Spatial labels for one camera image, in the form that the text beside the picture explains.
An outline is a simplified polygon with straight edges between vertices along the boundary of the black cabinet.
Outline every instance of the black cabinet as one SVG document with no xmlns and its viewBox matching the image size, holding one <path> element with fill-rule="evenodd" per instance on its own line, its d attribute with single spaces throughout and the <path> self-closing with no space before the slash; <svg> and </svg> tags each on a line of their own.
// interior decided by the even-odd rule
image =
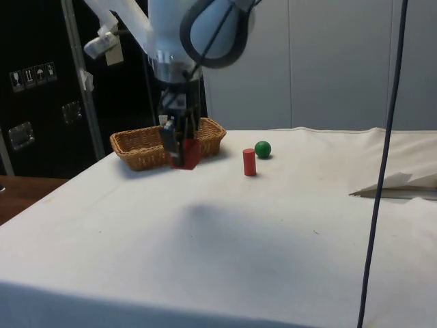
<svg viewBox="0 0 437 328">
<path fill-rule="evenodd" d="M 96 161 L 60 1 L 6 1 L 0 127 L 15 174 L 71 178 Z"/>
</svg>

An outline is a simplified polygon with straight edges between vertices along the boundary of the sticker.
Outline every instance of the sticker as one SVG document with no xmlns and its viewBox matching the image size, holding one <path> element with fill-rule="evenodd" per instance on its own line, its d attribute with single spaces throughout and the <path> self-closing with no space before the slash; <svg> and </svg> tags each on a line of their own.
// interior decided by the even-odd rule
<svg viewBox="0 0 437 328">
<path fill-rule="evenodd" d="M 47 76 L 44 65 L 38 65 L 33 68 L 36 77 L 36 83 L 38 85 L 44 84 L 47 82 Z"/>
<path fill-rule="evenodd" d="M 56 81 L 57 75 L 56 75 L 55 63 L 53 62 L 47 63 L 45 65 L 45 68 L 46 68 L 47 79 L 49 81 Z"/>
<path fill-rule="evenodd" d="M 25 70 L 23 70 L 23 78 L 25 80 L 26 88 L 36 86 L 35 75 L 32 68 L 26 68 Z"/>
<path fill-rule="evenodd" d="M 23 77 L 21 75 L 21 71 L 17 70 L 16 72 L 9 73 L 12 83 L 12 89 L 14 92 L 20 92 L 25 89 L 25 84 L 23 83 Z"/>
</svg>

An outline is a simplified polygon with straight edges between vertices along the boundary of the metal pole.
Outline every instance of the metal pole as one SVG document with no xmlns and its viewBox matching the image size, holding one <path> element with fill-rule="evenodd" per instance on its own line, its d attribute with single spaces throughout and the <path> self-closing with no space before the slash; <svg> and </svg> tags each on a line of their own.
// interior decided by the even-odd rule
<svg viewBox="0 0 437 328">
<path fill-rule="evenodd" d="M 99 161 L 104 157 L 102 135 L 100 134 L 100 127 L 98 125 L 98 118 L 96 115 L 96 108 L 94 106 L 92 92 L 85 90 L 82 82 L 81 71 L 86 72 L 86 66 L 83 58 L 81 39 L 79 38 L 79 32 L 77 29 L 76 16 L 74 15 L 72 0 L 61 0 L 61 4 L 66 21 L 68 39 L 70 40 L 74 65 L 76 66 L 77 79 L 81 89 L 83 106 L 87 114 L 88 127 L 91 133 L 94 153 L 96 155 L 96 159 Z"/>
</svg>

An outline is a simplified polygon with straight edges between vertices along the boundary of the green ball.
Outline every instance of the green ball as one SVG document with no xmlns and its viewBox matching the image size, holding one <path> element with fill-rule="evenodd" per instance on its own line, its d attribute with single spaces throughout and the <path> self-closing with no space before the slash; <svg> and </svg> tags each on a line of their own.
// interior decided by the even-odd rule
<svg viewBox="0 0 437 328">
<path fill-rule="evenodd" d="M 261 159 L 268 159 L 272 152 L 272 146 L 267 141 L 260 141 L 255 145 L 255 153 Z"/>
</svg>

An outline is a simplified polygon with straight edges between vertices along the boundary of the wicker basket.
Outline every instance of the wicker basket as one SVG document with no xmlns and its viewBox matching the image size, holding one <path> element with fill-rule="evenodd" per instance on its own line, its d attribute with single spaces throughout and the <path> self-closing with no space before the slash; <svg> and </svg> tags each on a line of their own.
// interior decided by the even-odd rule
<svg viewBox="0 0 437 328">
<path fill-rule="evenodd" d="M 170 162 L 159 135 L 159 126 L 118 132 L 111 135 L 114 152 L 134 171 L 153 169 Z M 201 143 L 201 157 L 219 153 L 226 130 L 209 118 L 202 118 L 197 138 Z"/>
</svg>

